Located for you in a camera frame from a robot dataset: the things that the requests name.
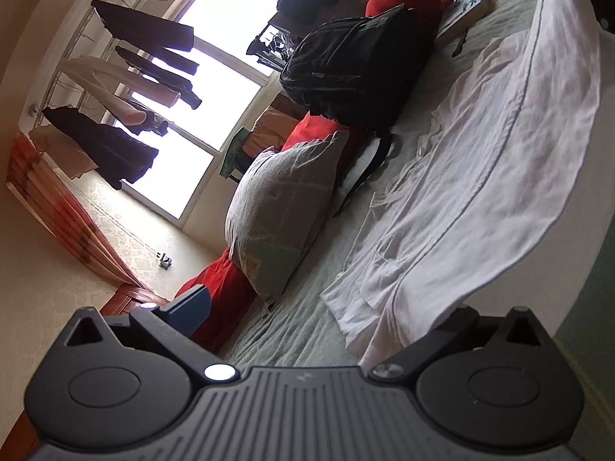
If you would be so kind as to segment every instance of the black backpack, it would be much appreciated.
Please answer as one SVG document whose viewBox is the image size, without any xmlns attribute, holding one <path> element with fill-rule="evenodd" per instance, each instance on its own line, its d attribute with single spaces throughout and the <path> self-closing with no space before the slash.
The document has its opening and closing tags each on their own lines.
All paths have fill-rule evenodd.
<svg viewBox="0 0 615 461">
<path fill-rule="evenodd" d="M 384 161 L 390 128 L 433 48 L 412 9 L 399 5 L 375 17 L 345 18 L 307 35 L 282 70 L 288 97 L 340 124 L 380 138 L 373 160 L 344 203 Z"/>
</svg>

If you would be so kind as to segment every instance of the silver screw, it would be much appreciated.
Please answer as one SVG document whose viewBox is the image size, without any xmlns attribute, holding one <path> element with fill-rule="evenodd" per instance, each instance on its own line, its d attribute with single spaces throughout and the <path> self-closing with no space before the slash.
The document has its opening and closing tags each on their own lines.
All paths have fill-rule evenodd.
<svg viewBox="0 0 615 461">
<path fill-rule="evenodd" d="M 374 376 L 382 379 L 395 379 L 404 373 L 404 368 L 397 364 L 379 364 L 371 372 L 373 372 Z"/>
</svg>

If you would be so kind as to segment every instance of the white garment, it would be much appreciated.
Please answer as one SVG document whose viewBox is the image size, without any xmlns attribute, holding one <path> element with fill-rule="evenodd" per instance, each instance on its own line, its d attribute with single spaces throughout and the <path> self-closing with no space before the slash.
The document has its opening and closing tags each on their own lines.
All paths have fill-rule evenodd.
<svg viewBox="0 0 615 461">
<path fill-rule="evenodd" d="M 540 242 L 582 166 L 600 81 L 589 0 L 539 0 L 530 30 L 492 40 L 457 79 L 434 112 L 434 148 L 374 195 L 321 295 L 364 368 Z"/>
<path fill-rule="evenodd" d="M 146 115 L 143 111 L 135 109 L 109 92 L 98 78 L 99 74 L 106 74 L 125 84 L 131 90 L 163 106 L 172 107 L 180 97 L 179 93 L 165 85 L 151 81 L 98 57 L 82 56 L 76 59 L 62 59 L 59 68 L 66 76 L 93 95 L 114 116 L 117 116 L 124 126 L 141 124 L 145 121 Z"/>
<path fill-rule="evenodd" d="M 70 179 L 80 178 L 98 167 L 72 138 L 51 124 L 37 126 L 28 135 L 36 150 L 47 153 Z"/>
</svg>

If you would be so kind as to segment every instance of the bright window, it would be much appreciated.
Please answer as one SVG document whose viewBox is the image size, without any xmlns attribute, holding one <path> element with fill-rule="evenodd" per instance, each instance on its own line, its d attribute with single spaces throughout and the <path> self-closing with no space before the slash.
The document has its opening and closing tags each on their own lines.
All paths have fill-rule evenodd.
<svg viewBox="0 0 615 461">
<path fill-rule="evenodd" d="M 200 64 L 196 75 L 173 70 L 155 58 L 153 62 L 189 78 L 201 106 L 193 110 L 179 100 L 168 108 L 133 93 L 173 126 L 164 137 L 149 132 L 136 136 L 160 152 L 144 177 L 126 185 L 127 192 L 167 219 L 185 221 L 196 190 L 211 173 L 208 167 L 219 164 L 224 142 L 263 87 L 275 79 L 269 67 L 245 54 L 275 13 L 276 0 L 194 0 L 180 19 L 194 27 L 194 49 L 178 53 Z"/>
</svg>

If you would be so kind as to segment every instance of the red cushion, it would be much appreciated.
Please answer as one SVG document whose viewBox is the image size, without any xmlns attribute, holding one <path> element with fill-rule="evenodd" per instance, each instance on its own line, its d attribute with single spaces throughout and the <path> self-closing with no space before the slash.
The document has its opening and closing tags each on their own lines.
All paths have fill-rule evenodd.
<svg viewBox="0 0 615 461">
<path fill-rule="evenodd" d="M 414 8 L 419 25 L 428 33 L 435 33 L 442 20 L 442 4 L 440 0 L 369 0 L 365 16 L 373 17 L 401 4 Z"/>
<path fill-rule="evenodd" d="M 442 15 L 444 15 L 444 11 L 451 6 L 455 0 L 440 0 L 440 6 L 442 7 Z"/>
<path fill-rule="evenodd" d="M 299 144 L 300 142 L 324 140 L 329 135 L 333 135 L 336 131 L 340 130 L 349 130 L 349 134 L 337 162 L 337 176 L 339 177 L 345 174 L 351 167 L 351 164 L 368 141 L 369 135 L 362 128 L 349 129 L 347 126 L 339 124 L 332 119 L 327 119 L 324 116 L 312 116 L 310 113 L 307 113 L 286 139 L 282 150 L 290 149 L 294 144 Z"/>
<path fill-rule="evenodd" d="M 254 301 L 256 291 L 239 267 L 229 260 L 229 248 L 203 272 L 184 284 L 175 297 L 198 284 L 209 289 L 211 312 L 190 339 L 211 353 L 217 353 L 233 335 Z"/>
</svg>

